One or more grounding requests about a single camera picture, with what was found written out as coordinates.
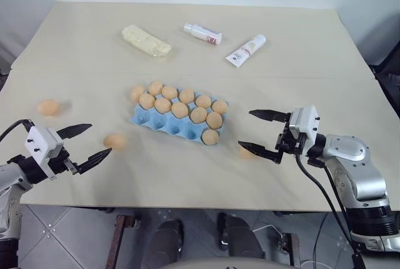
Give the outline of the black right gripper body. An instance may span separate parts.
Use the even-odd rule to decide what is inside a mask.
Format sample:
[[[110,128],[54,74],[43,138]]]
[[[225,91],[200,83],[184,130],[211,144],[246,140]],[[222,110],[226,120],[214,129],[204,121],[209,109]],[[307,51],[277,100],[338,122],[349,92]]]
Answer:
[[[294,136],[289,128],[290,117],[291,114],[286,113],[285,125],[277,138],[275,149],[281,153],[301,155],[306,144],[307,134],[298,132],[298,135]]]

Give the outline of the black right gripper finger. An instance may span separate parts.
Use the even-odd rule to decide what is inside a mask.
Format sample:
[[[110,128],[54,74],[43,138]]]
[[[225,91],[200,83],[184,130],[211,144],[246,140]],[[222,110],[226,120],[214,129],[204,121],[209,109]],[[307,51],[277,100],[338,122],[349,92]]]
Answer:
[[[282,113],[272,109],[254,109],[250,110],[249,114],[265,121],[278,121],[282,123],[288,122],[291,116],[290,113]]]
[[[267,150],[264,146],[257,145],[255,143],[238,141],[238,144],[241,145],[245,150],[248,150],[250,153],[265,158],[267,160],[271,160],[276,164],[280,164],[283,157],[283,150],[278,149],[276,151]]]

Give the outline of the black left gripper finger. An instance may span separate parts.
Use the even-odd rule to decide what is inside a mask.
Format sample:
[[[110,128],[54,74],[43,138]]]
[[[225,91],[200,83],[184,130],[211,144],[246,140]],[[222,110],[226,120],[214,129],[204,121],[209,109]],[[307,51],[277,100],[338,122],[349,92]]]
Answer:
[[[110,154],[112,150],[112,148],[108,148],[98,153],[95,153],[94,155],[90,156],[84,163],[76,165],[76,171],[79,174],[83,174],[89,171],[90,169],[99,165]]]
[[[88,124],[88,123],[76,124],[76,125],[68,126],[66,128],[58,130],[57,134],[59,135],[59,137],[62,140],[71,139],[71,138],[85,132],[91,126],[92,126],[92,124]]]

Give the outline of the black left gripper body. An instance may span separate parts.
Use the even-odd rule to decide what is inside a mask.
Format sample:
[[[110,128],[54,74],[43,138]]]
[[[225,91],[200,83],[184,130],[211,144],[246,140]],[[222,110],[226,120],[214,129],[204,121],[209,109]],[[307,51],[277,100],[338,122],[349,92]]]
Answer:
[[[62,148],[55,158],[51,158],[48,165],[55,175],[69,171],[72,175],[78,173],[77,164],[69,159],[70,154],[65,148]]]

